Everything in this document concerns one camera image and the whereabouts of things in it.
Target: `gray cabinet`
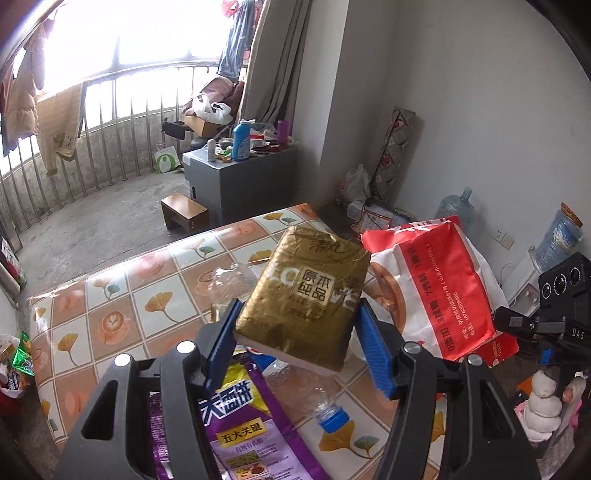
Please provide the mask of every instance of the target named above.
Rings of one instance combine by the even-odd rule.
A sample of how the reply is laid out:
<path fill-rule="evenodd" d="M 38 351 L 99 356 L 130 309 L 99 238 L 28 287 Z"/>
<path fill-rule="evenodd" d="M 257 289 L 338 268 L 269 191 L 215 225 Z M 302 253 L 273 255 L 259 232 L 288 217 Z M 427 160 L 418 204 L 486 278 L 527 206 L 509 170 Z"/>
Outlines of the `gray cabinet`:
<path fill-rule="evenodd" d="M 207 148 L 183 154 L 190 196 L 209 209 L 210 228 L 291 206 L 297 147 L 241 162 L 207 161 Z"/>

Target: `electrical outlet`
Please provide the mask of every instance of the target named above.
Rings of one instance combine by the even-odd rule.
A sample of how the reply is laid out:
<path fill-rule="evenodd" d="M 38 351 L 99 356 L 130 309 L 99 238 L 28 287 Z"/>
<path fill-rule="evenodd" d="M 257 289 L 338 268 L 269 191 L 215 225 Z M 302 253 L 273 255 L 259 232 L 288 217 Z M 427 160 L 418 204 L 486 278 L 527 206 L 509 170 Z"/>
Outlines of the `electrical outlet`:
<path fill-rule="evenodd" d="M 495 230 L 493 230 L 492 232 L 492 237 L 499 243 L 501 243 L 503 241 L 503 237 L 505 236 L 505 232 L 503 232 L 502 230 L 500 230 L 499 228 L 496 228 Z"/>
<path fill-rule="evenodd" d="M 509 250 L 511 248 L 511 245 L 513 245 L 513 237 L 511 235 L 505 234 L 503 236 L 503 240 L 501 240 L 501 245 L 503 247 L 505 247 L 507 250 Z"/>

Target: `curtain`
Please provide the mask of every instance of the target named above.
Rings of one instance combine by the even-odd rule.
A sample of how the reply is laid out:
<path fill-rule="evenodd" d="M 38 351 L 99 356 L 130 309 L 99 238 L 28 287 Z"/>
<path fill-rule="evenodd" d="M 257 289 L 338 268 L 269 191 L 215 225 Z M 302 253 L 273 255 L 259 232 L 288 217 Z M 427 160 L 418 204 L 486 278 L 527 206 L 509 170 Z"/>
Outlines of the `curtain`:
<path fill-rule="evenodd" d="M 240 118 L 293 121 L 312 0 L 266 0 L 252 43 Z"/>

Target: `blue bottle cap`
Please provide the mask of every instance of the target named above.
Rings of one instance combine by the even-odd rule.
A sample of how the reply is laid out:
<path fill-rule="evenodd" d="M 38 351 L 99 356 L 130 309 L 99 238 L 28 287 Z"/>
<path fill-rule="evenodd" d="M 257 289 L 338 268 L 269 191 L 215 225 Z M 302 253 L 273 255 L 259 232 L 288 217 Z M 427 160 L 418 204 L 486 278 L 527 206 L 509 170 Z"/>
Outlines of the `blue bottle cap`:
<path fill-rule="evenodd" d="M 545 349 L 542 354 L 540 355 L 540 365 L 548 365 L 550 363 L 550 359 L 552 358 L 552 349 L 547 348 Z"/>
<path fill-rule="evenodd" d="M 326 433 L 334 433 L 348 421 L 349 416 L 347 415 L 347 412 L 343 410 L 343 407 L 339 407 L 339 409 L 330 417 L 326 420 L 319 421 L 318 423 Z"/>

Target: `crushed plastic bottle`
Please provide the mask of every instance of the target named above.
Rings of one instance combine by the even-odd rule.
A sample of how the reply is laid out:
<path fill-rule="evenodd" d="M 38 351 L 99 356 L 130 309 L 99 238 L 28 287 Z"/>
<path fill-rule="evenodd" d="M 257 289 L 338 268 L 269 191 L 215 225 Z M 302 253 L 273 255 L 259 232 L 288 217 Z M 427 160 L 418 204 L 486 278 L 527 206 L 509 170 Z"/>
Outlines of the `crushed plastic bottle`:
<path fill-rule="evenodd" d="M 229 270 L 217 268 L 207 287 L 212 301 L 212 322 L 219 320 L 232 299 L 246 301 L 256 287 L 258 279 L 250 268 L 234 263 Z"/>
<path fill-rule="evenodd" d="M 349 415 L 335 404 L 339 387 L 334 377 L 275 360 L 263 371 L 269 389 L 293 417 L 314 416 L 326 433 L 339 430 Z"/>
<path fill-rule="evenodd" d="M 461 197 L 458 195 L 448 195 L 439 204 L 439 207 L 435 212 L 435 218 L 445 218 L 457 215 L 460 218 L 462 230 L 468 235 L 470 227 L 476 217 L 476 211 L 468 201 L 470 195 L 472 195 L 472 189 L 469 187 L 464 189 L 464 193 L 462 193 Z"/>
<path fill-rule="evenodd" d="M 540 272 L 546 272 L 566 260 L 583 238 L 583 222 L 565 204 L 560 204 L 550 228 L 532 258 Z"/>

